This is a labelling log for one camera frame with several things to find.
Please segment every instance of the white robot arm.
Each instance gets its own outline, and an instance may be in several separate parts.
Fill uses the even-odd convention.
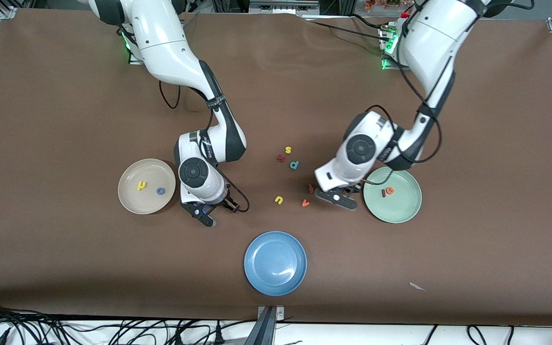
[[[360,182],[379,160],[393,170],[418,162],[429,131],[453,87],[454,59],[490,0],[417,0],[414,13],[385,29],[392,42],[385,53],[418,78],[425,97],[414,124],[403,129],[368,109],[357,115],[344,134],[335,158],[315,170],[318,198],[354,210],[357,202],[344,195],[361,190]]]
[[[215,165],[240,159],[247,145],[217,79],[208,64],[191,52],[170,1],[89,0],[89,5],[103,22],[123,29],[132,52],[155,78],[190,87],[217,118],[212,127],[181,135],[173,150],[182,207],[204,225],[214,226],[210,216],[214,207],[239,209],[229,198],[229,186]]]

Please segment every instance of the blue plate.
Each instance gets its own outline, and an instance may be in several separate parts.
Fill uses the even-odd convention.
[[[260,234],[246,250],[244,272],[250,285],[268,296],[293,292],[306,275],[306,252],[293,236],[282,231]]]

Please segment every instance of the green indicator light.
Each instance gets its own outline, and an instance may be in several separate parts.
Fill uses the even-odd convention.
[[[127,41],[127,37],[125,37],[125,34],[123,34],[122,36],[123,36],[123,39],[125,40],[125,47],[127,48],[127,50],[131,50],[131,48],[129,47],[129,41]]]
[[[395,45],[397,44],[398,41],[399,41],[399,38],[396,37],[396,38],[393,40],[393,43],[390,43],[390,44],[388,44],[388,45],[386,46],[385,51],[386,51],[388,54],[393,54],[393,50],[394,50]]]

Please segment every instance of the beige plate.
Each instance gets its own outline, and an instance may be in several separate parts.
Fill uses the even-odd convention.
[[[138,183],[146,187],[138,190]],[[165,188],[163,195],[157,188]],[[176,175],[167,163],[157,159],[145,159],[133,163],[118,181],[118,199],[121,204],[136,214],[149,214],[162,209],[171,200],[176,190]]]

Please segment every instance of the table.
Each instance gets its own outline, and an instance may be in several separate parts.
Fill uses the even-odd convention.
[[[182,106],[168,109],[94,14],[19,9],[0,26],[0,304],[203,319],[280,304],[296,321],[552,325],[544,22],[481,21],[471,32],[440,116],[443,149],[410,171],[423,205],[399,225],[307,191],[369,105],[412,123],[418,101],[399,72],[381,70],[375,41],[293,15],[199,15],[185,30],[246,133],[243,158],[221,167],[251,211],[215,210],[214,229],[178,194],[157,214],[127,212],[122,172],[145,158],[173,165],[178,135],[208,121],[204,102],[183,88]],[[177,88],[164,91],[173,99]],[[285,146],[295,171],[276,161]],[[309,258],[302,285],[279,298],[254,291],[242,267],[247,245],[270,230],[296,236]]]

